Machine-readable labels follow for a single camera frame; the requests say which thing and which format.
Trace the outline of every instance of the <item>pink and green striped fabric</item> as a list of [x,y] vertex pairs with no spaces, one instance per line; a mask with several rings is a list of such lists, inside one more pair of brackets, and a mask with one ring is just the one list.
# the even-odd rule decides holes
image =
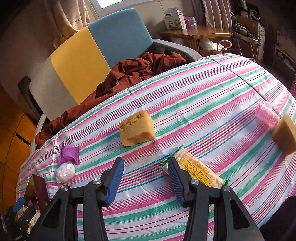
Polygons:
[[[233,54],[209,56],[127,88],[61,130],[22,165],[17,199],[30,176],[46,180],[50,198],[61,184],[59,146],[79,146],[80,165],[68,185],[86,185],[124,159],[115,201],[104,208],[109,240],[182,240],[188,209],[175,198],[169,176],[158,163],[182,144],[223,179],[242,200],[258,226],[296,193],[295,154],[285,156],[271,132],[254,118],[257,103],[269,101],[282,117],[296,120],[295,99],[269,72]],[[124,147],[118,124],[146,109],[156,140]],[[213,235],[213,207],[209,238]],[[82,208],[78,210],[83,240]]]

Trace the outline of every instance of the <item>yellow sponge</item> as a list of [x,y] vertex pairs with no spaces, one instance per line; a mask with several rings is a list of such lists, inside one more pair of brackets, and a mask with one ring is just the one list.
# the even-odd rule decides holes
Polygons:
[[146,110],[131,115],[121,122],[118,128],[120,141],[124,146],[133,146],[155,139],[153,121]]
[[296,127],[288,114],[281,118],[271,137],[286,155],[296,151]]

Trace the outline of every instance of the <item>rumpled brown cloth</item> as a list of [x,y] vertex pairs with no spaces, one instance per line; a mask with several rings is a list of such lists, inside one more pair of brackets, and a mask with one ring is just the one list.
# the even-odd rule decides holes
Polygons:
[[164,55],[145,52],[139,58],[126,59],[116,64],[105,81],[100,83],[80,105],[65,111],[60,117],[47,124],[35,136],[35,143],[42,146],[58,131],[78,117],[118,92],[187,63],[180,54]]

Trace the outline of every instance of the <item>cracker package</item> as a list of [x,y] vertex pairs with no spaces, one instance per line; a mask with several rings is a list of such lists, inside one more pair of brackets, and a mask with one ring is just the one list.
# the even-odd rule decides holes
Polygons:
[[209,169],[205,164],[199,161],[195,156],[183,148],[179,147],[172,155],[166,158],[159,166],[168,174],[168,160],[175,157],[180,168],[188,171],[193,179],[197,179],[208,187],[222,188],[227,185],[226,182],[220,178],[216,173]]

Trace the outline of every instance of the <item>window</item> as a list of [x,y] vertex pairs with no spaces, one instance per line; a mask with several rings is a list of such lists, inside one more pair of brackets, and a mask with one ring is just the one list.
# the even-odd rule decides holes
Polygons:
[[122,0],[97,0],[97,1],[101,8],[108,7],[118,2],[122,2]]

